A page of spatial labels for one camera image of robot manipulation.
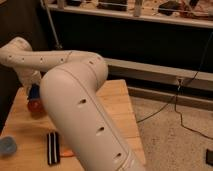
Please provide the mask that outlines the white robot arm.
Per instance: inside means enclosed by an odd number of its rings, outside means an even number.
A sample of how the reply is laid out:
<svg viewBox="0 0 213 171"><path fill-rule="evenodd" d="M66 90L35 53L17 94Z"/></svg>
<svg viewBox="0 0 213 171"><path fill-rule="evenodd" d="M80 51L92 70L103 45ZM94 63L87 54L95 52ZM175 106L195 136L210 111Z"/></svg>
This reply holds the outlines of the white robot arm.
<svg viewBox="0 0 213 171"><path fill-rule="evenodd" d="M0 47L0 64L44 73L43 106L85 171L146 171L96 96L108 76L101 55L33 51L28 41L16 37Z"/></svg>

